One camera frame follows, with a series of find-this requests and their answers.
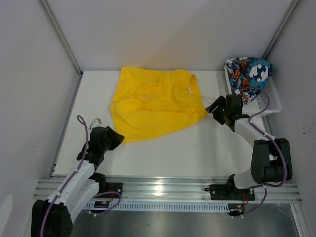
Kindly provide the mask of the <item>yellow shorts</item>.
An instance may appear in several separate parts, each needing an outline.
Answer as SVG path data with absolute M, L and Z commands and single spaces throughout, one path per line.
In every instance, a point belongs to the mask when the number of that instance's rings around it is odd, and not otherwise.
M 123 67 L 110 109 L 127 143 L 177 132 L 207 116 L 196 76 L 183 69 Z

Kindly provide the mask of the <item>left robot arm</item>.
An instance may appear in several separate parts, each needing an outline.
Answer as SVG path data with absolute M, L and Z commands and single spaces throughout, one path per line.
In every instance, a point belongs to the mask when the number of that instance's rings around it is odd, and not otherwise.
M 92 198 L 121 199 L 121 192 L 110 190 L 106 176 L 96 170 L 104 154 L 123 140 L 123 135 L 108 126 L 99 125 L 86 132 L 86 142 L 73 170 L 51 195 L 33 204 L 31 236 L 69 237 L 76 218 Z

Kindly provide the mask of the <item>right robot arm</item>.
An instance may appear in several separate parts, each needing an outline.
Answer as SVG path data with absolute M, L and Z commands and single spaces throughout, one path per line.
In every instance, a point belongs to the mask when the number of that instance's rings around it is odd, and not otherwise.
M 243 102 L 239 95 L 219 96 L 205 110 L 252 147 L 250 168 L 230 175 L 224 185 L 210 185 L 205 190 L 211 195 L 237 199 L 257 187 L 280 187 L 292 179 L 289 141 L 276 138 L 259 128 L 252 121 L 252 116 L 243 113 Z

